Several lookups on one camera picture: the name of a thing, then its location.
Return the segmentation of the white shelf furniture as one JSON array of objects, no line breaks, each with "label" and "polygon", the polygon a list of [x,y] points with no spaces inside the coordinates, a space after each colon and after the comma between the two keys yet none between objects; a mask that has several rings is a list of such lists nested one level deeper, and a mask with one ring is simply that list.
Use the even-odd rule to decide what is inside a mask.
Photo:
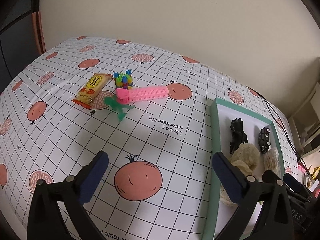
[{"label": "white shelf furniture", "polygon": [[295,147],[300,155],[313,153],[311,142],[319,135],[319,82],[288,118]]}]

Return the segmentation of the teal white storage box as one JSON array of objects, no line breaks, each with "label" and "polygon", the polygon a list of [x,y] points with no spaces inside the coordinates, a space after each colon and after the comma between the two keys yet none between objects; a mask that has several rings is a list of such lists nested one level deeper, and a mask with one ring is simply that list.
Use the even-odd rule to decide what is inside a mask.
[{"label": "teal white storage box", "polygon": [[284,163],[273,122],[215,99],[212,178],[203,239],[287,239],[292,234]]}]

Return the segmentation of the black monster figurine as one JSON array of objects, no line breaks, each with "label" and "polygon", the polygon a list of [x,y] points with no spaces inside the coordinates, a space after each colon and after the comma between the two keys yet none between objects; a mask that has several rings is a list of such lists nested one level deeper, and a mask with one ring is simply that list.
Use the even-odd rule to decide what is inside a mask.
[{"label": "black monster figurine", "polygon": [[233,154],[241,144],[248,143],[247,135],[243,130],[243,120],[241,118],[235,118],[231,121],[231,135],[232,140],[230,142],[229,153]]}]

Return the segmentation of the green translucent plastic figure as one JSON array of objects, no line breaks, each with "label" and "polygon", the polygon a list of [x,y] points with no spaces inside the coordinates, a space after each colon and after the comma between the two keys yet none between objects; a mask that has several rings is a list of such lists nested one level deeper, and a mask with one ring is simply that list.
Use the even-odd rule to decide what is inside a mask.
[{"label": "green translucent plastic figure", "polygon": [[117,99],[118,98],[116,95],[106,96],[106,97],[104,97],[104,103],[106,105],[109,105],[113,111],[118,113],[118,120],[119,120],[119,122],[121,122],[126,116],[126,113],[123,111],[123,109],[124,108],[125,109],[133,109],[134,106],[121,104],[117,101]]}]

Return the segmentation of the fruit pattern grid tablecloth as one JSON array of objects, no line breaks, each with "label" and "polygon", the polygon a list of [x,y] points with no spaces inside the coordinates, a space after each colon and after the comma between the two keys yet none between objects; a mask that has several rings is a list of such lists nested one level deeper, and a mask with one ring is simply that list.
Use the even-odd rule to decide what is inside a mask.
[{"label": "fruit pattern grid tablecloth", "polygon": [[[131,70],[133,85],[164,85],[170,96],[135,103],[123,120],[73,98],[95,73]],[[109,166],[85,205],[107,239],[201,239],[211,179],[210,105],[234,102],[273,119],[261,98],[233,78],[157,47],[110,38],[70,38],[28,64],[1,93],[1,199],[27,226],[36,180],[60,182],[99,151]],[[135,155],[163,178],[152,197],[121,197],[114,175]]]}]

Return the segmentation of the colourful building block toy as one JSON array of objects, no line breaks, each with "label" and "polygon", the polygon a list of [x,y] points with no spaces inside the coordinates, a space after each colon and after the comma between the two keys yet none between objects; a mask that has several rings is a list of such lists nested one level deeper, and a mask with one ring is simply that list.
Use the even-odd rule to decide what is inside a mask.
[{"label": "colourful building block toy", "polygon": [[126,70],[124,73],[114,72],[113,74],[114,83],[116,88],[132,89],[133,88],[133,78],[130,69]]}]

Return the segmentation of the yellow snack cracker packet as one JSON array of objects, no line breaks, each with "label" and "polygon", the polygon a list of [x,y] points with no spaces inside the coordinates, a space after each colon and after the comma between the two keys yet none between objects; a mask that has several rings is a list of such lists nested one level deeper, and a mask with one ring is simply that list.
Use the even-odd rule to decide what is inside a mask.
[{"label": "yellow snack cracker packet", "polygon": [[95,73],[78,91],[72,102],[86,109],[91,109],[93,101],[108,83],[112,80],[111,74]]}]

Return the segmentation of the cream knitted scrunchie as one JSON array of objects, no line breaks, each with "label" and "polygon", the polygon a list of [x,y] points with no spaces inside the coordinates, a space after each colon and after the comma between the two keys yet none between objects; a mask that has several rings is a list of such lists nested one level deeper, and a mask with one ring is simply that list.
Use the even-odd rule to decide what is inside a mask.
[{"label": "cream knitted scrunchie", "polygon": [[259,150],[253,144],[245,143],[239,146],[229,161],[245,176],[252,176],[259,164],[259,158]]}]

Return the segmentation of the pink hair roller clip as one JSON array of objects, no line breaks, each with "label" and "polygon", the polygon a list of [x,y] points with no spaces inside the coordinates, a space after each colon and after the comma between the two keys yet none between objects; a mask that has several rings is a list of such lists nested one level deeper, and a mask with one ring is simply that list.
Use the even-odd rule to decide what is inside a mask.
[{"label": "pink hair roller clip", "polygon": [[162,99],[169,94],[167,86],[149,86],[143,88],[116,89],[117,101],[121,104],[134,103],[139,101]]}]

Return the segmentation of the black toy car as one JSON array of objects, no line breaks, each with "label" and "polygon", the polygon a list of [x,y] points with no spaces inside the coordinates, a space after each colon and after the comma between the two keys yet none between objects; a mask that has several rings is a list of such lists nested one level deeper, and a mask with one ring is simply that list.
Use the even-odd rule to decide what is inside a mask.
[{"label": "black toy car", "polygon": [[265,154],[269,150],[269,147],[271,146],[270,132],[271,132],[270,129],[267,127],[264,127],[259,132],[258,144],[260,147],[261,154]]}]

